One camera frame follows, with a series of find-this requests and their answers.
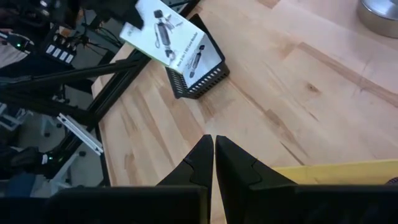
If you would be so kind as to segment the black mesh basket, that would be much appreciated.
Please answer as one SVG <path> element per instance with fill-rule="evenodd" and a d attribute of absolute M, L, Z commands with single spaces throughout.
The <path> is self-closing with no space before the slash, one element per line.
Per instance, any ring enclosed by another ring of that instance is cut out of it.
<path fill-rule="evenodd" d="M 195 14 L 190 18 L 190 22 L 198 26 L 198 28 L 203 30 L 204 33 L 209 37 L 222 61 L 190 88 L 186 86 L 183 74 L 179 74 L 169 68 L 166 68 L 165 70 L 167 72 L 174 97 L 177 99 L 198 99 L 229 75 L 229 68 L 225 62 L 225 56 L 210 34 L 210 31 L 207 29 L 205 23 L 202 21 L 201 17 L 198 14 Z"/>

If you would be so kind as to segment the black switch box white labels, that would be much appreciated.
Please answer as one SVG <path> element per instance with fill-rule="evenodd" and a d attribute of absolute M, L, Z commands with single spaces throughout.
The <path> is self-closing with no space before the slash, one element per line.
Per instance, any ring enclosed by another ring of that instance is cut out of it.
<path fill-rule="evenodd" d="M 54 34 L 46 44 L 44 54 L 60 63 L 70 65 L 77 55 L 77 46 L 71 38 Z"/>

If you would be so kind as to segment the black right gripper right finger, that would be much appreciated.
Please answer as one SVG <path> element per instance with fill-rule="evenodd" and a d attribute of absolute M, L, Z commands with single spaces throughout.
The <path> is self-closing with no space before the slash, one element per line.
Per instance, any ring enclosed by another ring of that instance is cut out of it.
<path fill-rule="evenodd" d="M 298 184 L 226 136 L 215 163 L 228 224 L 398 224 L 396 185 Z"/>

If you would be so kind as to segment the silver table lamp white shade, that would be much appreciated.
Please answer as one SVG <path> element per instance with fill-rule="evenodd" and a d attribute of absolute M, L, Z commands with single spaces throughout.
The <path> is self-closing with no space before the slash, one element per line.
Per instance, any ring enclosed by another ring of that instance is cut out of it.
<path fill-rule="evenodd" d="M 359 0 L 356 12 L 370 31 L 398 39 L 398 0 Z"/>

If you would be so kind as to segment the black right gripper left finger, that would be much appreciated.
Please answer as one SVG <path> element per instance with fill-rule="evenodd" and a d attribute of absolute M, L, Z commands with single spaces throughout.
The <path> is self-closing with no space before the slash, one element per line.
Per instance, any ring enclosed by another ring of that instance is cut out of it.
<path fill-rule="evenodd" d="M 50 197 L 45 224 L 208 224 L 214 145 L 204 135 L 155 186 L 86 187 Z"/>

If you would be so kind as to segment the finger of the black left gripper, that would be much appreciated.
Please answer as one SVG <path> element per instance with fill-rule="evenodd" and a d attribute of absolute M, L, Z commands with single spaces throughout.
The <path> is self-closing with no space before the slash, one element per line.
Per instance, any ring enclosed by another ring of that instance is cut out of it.
<path fill-rule="evenodd" d="M 124 20 L 139 30 L 144 27 L 144 21 L 135 6 L 124 13 Z"/>

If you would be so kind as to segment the silver aluminium extrusion bar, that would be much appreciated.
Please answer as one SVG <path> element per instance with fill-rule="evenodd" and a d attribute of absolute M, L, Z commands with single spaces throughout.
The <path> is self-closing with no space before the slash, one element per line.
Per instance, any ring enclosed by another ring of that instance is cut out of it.
<path fill-rule="evenodd" d="M 75 136 L 82 140 L 97 155 L 102 155 L 103 145 L 91 135 L 83 126 L 75 121 L 71 116 L 60 113 L 57 119 L 66 126 Z"/>

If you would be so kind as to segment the yellow translucent plastic bin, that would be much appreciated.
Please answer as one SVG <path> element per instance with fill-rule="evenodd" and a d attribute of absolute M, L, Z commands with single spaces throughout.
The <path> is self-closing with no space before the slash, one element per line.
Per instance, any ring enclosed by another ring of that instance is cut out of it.
<path fill-rule="evenodd" d="M 273 169 L 298 184 L 377 185 L 398 177 L 398 159 Z"/>

